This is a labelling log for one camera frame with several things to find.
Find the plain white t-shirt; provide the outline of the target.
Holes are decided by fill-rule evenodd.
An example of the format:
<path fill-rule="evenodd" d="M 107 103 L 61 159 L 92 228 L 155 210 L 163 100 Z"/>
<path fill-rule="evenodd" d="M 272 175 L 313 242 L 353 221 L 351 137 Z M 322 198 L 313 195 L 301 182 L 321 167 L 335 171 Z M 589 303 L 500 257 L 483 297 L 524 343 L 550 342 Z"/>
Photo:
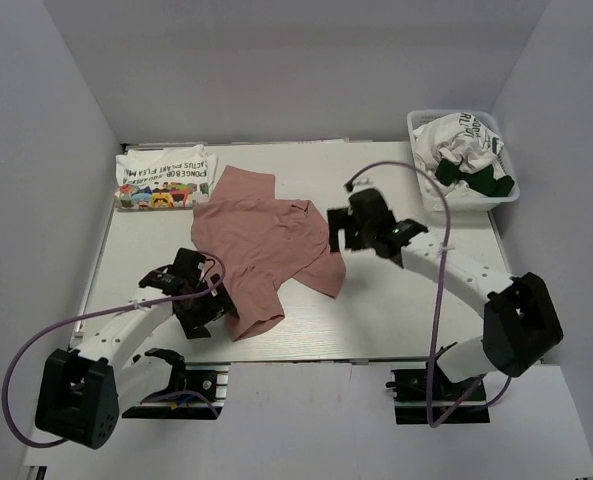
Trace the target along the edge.
<path fill-rule="evenodd" d="M 471 188 L 473 171 L 463 154 L 453 153 L 445 147 L 436 156 L 431 152 L 413 152 L 419 187 L 426 196 L 450 202 L 472 202 L 479 194 Z"/>

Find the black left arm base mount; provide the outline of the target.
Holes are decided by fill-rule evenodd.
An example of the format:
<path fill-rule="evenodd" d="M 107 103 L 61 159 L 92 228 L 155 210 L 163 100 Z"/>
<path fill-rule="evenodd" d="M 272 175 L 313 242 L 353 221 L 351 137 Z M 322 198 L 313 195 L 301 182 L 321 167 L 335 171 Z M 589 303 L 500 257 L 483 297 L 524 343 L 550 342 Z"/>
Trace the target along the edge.
<path fill-rule="evenodd" d="M 122 414 L 123 419 L 216 420 L 226 400 L 229 364 L 190 364 L 180 384 L 150 394 L 164 399 L 141 401 Z"/>

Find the pink t-shirt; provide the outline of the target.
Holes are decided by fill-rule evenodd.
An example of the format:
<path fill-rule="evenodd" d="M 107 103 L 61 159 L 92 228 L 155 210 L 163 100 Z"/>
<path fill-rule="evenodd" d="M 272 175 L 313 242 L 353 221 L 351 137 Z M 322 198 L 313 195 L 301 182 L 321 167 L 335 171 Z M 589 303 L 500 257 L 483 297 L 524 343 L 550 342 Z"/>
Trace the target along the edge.
<path fill-rule="evenodd" d="M 336 298 L 346 267 L 330 251 L 327 221 L 309 200 L 277 199 L 276 178 L 227 166 L 210 200 L 194 208 L 191 239 L 219 257 L 236 312 L 225 325 L 233 341 L 261 335 L 285 318 L 278 291 L 294 279 Z"/>

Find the dark green t-shirt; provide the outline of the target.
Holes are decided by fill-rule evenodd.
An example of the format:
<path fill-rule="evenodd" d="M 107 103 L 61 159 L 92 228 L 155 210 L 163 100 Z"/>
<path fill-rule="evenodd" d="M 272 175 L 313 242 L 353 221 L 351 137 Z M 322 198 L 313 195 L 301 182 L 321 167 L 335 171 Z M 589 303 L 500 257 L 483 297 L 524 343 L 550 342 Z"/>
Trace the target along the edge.
<path fill-rule="evenodd" d="M 444 186 L 465 182 L 471 190 L 492 198 L 507 197 L 515 186 L 515 180 L 510 175 L 496 179 L 492 165 L 475 173 L 465 173 L 445 158 L 438 164 L 435 177 Z"/>

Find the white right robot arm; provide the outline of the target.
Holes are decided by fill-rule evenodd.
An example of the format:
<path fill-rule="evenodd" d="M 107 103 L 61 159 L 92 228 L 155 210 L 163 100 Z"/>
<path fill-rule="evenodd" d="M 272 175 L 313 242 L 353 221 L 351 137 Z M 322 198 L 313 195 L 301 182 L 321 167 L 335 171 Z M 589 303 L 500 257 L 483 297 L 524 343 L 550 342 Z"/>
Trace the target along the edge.
<path fill-rule="evenodd" d="M 482 320 L 479 337 L 441 350 L 427 374 L 429 390 L 448 399 L 464 381 L 498 371 L 521 376 L 561 343 L 563 330 L 545 281 L 528 272 L 498 272 L 444 247 L 413 219 L 398 220 L 373 188 L 349 198 L 348 206 L 327 212 L 329 245 L 373 250 L 380 258 L 417 273 L 458 297 Z"/>

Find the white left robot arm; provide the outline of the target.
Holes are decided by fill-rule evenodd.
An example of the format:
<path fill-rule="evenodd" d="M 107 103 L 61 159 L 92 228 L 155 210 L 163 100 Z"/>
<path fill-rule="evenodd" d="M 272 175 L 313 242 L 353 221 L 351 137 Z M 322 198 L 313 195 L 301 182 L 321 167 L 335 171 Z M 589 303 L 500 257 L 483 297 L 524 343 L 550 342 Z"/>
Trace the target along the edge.
<path fill-rule="evenodd" d="M 196 397 L 182 354 L 143 343 L 176 319 L 188 339 L 206 338 L 207 324 L 234 311 L 215 254 L 181 248 L 172 263 L 145 274 L 130 302 L 77 347 L 45 362 L 35 426 L 90 449 L 103 446 L 120 417 L 147 401 Z"/>

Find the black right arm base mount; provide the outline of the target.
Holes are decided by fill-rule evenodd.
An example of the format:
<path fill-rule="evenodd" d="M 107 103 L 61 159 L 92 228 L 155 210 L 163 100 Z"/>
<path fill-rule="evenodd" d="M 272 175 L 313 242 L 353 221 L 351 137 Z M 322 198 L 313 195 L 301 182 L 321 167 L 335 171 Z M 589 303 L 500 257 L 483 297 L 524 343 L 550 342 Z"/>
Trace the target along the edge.
<path fill-rule="evenodd" d="M 397 425 L 427 425 L 427 369 L 394 369 L 385 388 L 393 394 L 395 421 Z M 432 386 L 432 418 L 437 421 L 449 407 L 475 384 L 470 378 L 459 383 L 451 383 L 447 377 L 436 370 Z M 488 424 L 490 415 L 484 384 L 480 382 L 444 424 Z"/>

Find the white t-shirt green lettering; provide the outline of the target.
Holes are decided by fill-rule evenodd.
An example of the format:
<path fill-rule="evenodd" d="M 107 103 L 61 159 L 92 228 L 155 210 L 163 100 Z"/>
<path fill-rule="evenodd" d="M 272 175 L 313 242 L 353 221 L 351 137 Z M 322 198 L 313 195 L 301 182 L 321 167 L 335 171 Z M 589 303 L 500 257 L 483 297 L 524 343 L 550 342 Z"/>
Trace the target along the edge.
<path fill-rule="evenodd" d="M 415 158 L 430 171 L 447 160 L 466 174 L 489 166 L 495 178 L 505 174 L 500 162 L 502 139 L 471 113 L 451 113 L 421 125 L 413 130 L 412 139 Z"/>

